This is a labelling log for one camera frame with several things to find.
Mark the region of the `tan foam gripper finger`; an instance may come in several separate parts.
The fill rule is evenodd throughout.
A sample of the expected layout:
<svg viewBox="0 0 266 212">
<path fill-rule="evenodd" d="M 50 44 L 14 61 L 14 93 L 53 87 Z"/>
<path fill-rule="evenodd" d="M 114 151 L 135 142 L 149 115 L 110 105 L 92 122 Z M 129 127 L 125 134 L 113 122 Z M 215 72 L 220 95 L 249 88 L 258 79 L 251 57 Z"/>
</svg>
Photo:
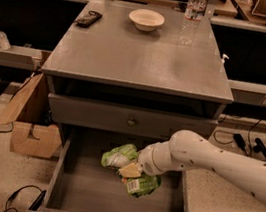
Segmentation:
<svg viewBox="0 0 266 212">
<path fill-rule="evenodd" d="M 134 178 L 141 176 L 142 168 L 139 166 L 137 162 L 132 162 L 126 166 L 123 166 L 118 170 L 118 172 L 121 174 L 124 178 Z"/>
</svg>

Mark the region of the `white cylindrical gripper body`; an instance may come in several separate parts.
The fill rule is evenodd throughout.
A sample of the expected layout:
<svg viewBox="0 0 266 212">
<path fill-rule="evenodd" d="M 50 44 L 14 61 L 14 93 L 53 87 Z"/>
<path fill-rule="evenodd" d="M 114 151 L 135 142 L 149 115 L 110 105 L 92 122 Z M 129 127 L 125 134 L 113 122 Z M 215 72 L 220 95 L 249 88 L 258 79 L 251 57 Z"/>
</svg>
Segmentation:
<svg viewBox="0 0 266 212">
<path fill-rule="evenodd" d="M 162 175 L 178 167 L 171 155 L 168 142 L 154 143 L 139 152 L 137 162 L 148 176 Z"/>
</svg>

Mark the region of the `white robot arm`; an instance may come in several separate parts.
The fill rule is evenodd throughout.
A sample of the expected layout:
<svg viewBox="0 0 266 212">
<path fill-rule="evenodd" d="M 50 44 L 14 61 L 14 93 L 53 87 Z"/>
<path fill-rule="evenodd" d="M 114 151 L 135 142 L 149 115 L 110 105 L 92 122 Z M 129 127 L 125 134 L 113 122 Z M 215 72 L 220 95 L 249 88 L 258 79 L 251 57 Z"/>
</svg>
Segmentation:
<svg viewBox="0 0 266 212">
<path fill-rule="evenodd" d="M 189 130 L 180 130 L 162 143 L 138 152 L 138 158 L 119 169 L 124 178 L 162 175 L 170 171 L 206 169 L 266 205 L 266 162 L 225 151 Z"/>
</svg>

